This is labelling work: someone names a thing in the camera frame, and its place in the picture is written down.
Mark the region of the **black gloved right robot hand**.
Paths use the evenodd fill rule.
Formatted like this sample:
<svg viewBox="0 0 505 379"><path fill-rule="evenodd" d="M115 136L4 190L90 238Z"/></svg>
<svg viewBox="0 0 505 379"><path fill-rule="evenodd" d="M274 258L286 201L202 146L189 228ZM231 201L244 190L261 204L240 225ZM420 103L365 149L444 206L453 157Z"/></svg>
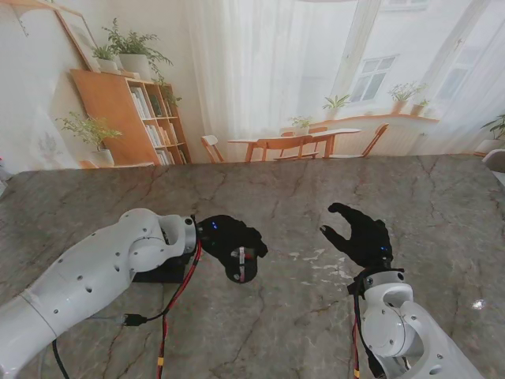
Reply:
<svg viewBox="0 0 505 379"><path fill-rule="evenodd" d="M348 205L335 202L328 207L339 213L350 225L351 235L345 239L328 225L320 227L324 237L340 252L362 268L390 268L393 261L392 246L384 221L374 220Z"/></svg>

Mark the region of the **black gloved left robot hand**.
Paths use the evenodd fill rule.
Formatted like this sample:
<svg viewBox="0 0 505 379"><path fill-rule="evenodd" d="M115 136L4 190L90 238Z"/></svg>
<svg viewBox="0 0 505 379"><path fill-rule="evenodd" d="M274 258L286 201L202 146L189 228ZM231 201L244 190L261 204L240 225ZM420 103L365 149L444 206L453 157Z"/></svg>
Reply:
<svg viewBox="0 0 505 379"><path fill-rule="evenodd" d="M203 250L216 258L230 272L239 272L240 252L245 249L245 272L257 271L257 258L265 257L267 246L261 233L243 221L227 215L208 217L197 224Z"/></svg>

